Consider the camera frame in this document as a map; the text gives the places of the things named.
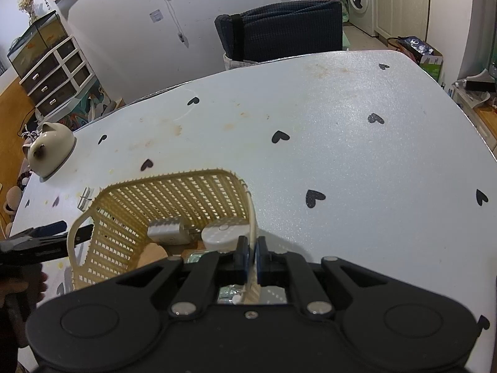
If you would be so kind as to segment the white round tin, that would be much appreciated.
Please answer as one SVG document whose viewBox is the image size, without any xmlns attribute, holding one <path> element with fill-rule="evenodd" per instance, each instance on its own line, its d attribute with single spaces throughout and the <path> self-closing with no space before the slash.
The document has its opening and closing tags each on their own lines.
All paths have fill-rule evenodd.
<svg viewBox="0 0 497 373">
<path fill-rule="evenodd" d="M 248 237 L 249 223 L 243 218 L 228 217 L 212 221 L 201 231 L 201 240 L 207 250 L 233 251 L 240 236 Z"/>
</svg>

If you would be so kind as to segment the small silver binder clip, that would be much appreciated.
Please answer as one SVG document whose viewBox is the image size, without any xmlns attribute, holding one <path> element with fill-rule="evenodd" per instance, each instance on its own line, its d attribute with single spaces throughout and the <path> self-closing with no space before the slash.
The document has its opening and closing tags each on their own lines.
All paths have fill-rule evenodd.
<svg viewBox="0 0 497 373">
<path fill-rule="evenodd" d="M 90 187 L 86 187 L 81 195 L 79 196 L 79 201 L 77 204 L 77 209 L 80 210 L 81 212 L 86 211 L 89 206 L 91 206 L 93 202 L 93 192 L 94 189 Z"/>
</svg>

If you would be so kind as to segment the dark blue cushioned chair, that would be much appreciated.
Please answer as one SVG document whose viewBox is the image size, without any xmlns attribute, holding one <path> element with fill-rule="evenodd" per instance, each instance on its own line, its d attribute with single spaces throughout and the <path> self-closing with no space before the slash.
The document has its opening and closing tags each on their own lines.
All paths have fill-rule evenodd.
<svg viewBox="0 0 497 373">
<path fill-rule="evenodd" d="M 278 2 L 214 21 L 227 58 L 237 62 L 276 59 L 343 49 L 339 0 Z"/>
</svg>

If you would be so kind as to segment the orange round pad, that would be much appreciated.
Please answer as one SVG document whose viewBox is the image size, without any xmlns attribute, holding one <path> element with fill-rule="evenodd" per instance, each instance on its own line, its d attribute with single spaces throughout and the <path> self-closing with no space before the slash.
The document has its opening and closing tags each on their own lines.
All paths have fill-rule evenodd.
<svg viewBox="0 0 497 373">
<path fill-rule="evenodd" d="M 146 265 L 153 264 L 161 259 L 166 259 L 167 257 L 168 254 L 162 246 L 156 244 L 155 242 L 150 242 L 143 248 L 136 267 L 141 268 Z"/>
</svg>

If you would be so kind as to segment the grey ridged clip block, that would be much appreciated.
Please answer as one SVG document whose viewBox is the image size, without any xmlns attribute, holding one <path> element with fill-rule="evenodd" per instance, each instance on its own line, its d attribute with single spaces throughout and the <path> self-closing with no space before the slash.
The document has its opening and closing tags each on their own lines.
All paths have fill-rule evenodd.
<svg viewBox="0 0 497 373">
<path fill-rule="evenodd" d="M 148 237 L 161 245 L 186 245 L 190 242 L 185 221 L 180 216 L 151 221 Z"/>
</svg>

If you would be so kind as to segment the white drawer cabinet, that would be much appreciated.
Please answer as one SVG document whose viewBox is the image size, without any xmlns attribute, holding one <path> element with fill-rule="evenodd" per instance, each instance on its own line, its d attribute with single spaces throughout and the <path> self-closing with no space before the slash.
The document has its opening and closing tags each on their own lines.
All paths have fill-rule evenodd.
<svg viewBox="0 0 497 373">
<path fill-rule="evenodd" d="M 96 79 L 75 38 L 69 36 L 39 59 L 19 83 L 36 114 L 45 117 L 80 99 Z"/>
</svg>

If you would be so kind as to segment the green cardboard box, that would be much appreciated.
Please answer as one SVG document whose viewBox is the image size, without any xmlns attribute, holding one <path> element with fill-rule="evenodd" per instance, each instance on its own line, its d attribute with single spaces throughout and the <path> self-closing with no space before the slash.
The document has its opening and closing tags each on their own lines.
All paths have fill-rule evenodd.
<svg viewBox="0 0 497 373">
<path fill-rule="evenodd" d="M 430 54 L 426 53 L 420 57 L 419 66 L 436 82 L 439 82 L 443 66 L 443 55 L 437 50 L 432 51 Z"/>
</svg>

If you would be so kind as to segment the glass fish tank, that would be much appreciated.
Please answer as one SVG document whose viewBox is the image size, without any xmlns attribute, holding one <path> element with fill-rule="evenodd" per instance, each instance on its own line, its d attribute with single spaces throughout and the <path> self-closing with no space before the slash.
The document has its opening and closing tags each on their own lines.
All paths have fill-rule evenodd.
<svg viewBox="0 0 497 373">
<path fill-rule="evenodd" d="M 16 39 L 7 52 L 7 59 L 20 78 L 23 78 L 33 66 L 53 47 L 58 45 L 68 34 L 55 11 L 37 19 Z"/>
</svg>

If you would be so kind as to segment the beige woven plastic basket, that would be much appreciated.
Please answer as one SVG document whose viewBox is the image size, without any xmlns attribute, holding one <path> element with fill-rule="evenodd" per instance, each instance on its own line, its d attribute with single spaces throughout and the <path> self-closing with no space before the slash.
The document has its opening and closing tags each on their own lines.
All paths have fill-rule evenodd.
<svg viewBox="0 0 497 373">
<path fill-rule="evenodd" d="M 250 227 L 254 249 L 257 221 L 247 184 L 221 168 L 169 173 L 111 184 L 72 223 L 66 239 L 72 286 L 80 290 L 136 269 L 150 243 L 151 221 L 180 216 L 188 233 L 197 236 L 212 221 L 239 217 Z M 89 241 L 76 247 L 79 227 L 94 224 Z"/>
</svg>

